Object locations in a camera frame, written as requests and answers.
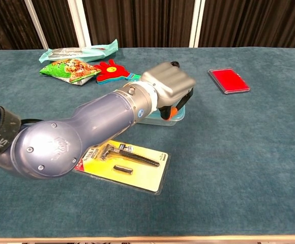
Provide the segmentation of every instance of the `dark curtain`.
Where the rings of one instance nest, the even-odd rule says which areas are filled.
[[[42,49],[23,0],[0,0],[0,49]]]
[[[206,0],[199,47],[295,48],[295,0]]]
[[[93,44],[188,47],[194,0],[83,0]]]
[[[32,0],[48,47],[78,47],[67,0]]]

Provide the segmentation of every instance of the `yellow razor packaging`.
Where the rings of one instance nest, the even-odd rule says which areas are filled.
[[[74,171],[159,195],[170,154],[110,140],[91,147]]]

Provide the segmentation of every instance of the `gray robot arm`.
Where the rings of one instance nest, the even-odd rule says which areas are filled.
[[[140,81],[79,106],[70,118],[21,126],[0,154],[0,167],[34,179],[61,177],[90,147],[114,138],[155,110],[178,103],[194,85],[181,69],[162,63],[144,72]]]

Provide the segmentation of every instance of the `clear plastic container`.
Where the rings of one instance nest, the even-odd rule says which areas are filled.
[[[178,113],[171,118],[170,120],[164,120],[161,118],[160,111],[154,111],[149,116],[145,117],[139,123],[156,125],[156,126],[174,126],[178,121],[182,120],[185,117],[185,106],[178,111]]]

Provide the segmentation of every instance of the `table edge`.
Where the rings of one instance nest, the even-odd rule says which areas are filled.
[[[219,236],[124,236],[124,237],[22,237],[0,238],[4,242],[295,242],[295,235],[219,235]]]

